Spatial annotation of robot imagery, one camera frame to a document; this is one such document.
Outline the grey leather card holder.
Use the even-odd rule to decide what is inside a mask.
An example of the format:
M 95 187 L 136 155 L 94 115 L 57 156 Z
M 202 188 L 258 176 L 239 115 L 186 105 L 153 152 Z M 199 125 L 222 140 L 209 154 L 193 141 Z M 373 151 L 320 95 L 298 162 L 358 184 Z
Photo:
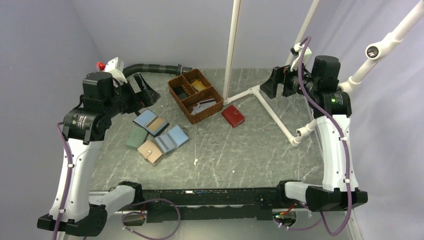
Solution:
M 154 138 L 157 146 L 163 154 L 169 154 L 190 140 L 186 129 L 180 125 L 176 125 L 168 132 Z

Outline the white striped credit card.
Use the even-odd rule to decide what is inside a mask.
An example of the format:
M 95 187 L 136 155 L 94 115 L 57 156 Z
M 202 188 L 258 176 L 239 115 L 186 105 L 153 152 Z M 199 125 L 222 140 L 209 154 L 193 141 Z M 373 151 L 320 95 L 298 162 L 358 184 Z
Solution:
M 202 108 L 209 108 L 210 106 L 215 105 L 217 102 L 214 98 L 202 100 L 199 102 L 199 106 Z

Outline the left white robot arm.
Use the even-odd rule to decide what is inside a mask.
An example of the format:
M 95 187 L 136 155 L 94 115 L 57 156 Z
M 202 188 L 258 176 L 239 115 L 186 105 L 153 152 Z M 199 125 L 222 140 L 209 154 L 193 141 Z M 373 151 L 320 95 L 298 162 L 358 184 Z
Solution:
M 143 205 L 139 183 L 123 181 L 95 200 L 89 199 L 90 185 L 112 119 L 138 114 L 154 104 L 155 92 L 146 81 L 129 81 L 128 77 L 159 70 L 154 64 L 124 66 L 119 58 L 114 58 L 84 78 L 78 105 L 57 124 L 64 149 L 60 180 L 51 209 L 37 220 L 37 227 L 52 232 L 53 239 L 60 233 L 96 237 L 110 215 L 124 207 L 137 210 Z

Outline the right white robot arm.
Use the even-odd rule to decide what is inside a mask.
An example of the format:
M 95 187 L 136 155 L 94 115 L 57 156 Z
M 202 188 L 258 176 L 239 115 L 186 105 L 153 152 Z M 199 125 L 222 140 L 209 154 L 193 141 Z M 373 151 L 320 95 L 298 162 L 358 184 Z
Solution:
M 321 185 L 282 180 L 275 194 L 276 203 L 287 208 L 297 201 L 312 212 L 349 211 L 365 204 L 368 194 L 359 189 L 351 162 L 352 108 L 350 96 L 338 87 L 341 64 L 336 57 L 319 55 L 308 71 L 304 61 L 311 56 L 310 49 L 297 43 L 290 51 L 295 60 L 290 65 L 273 68 L 269 79 L 259 88 L 271 99 L 276 97 L 278 85 L 283 85 L 284 97 L 295 94 L 306 97 L 313 120 L 299 128 L 292 141 L 298 142 L 313 130 L 318 131 L 324 174 Z

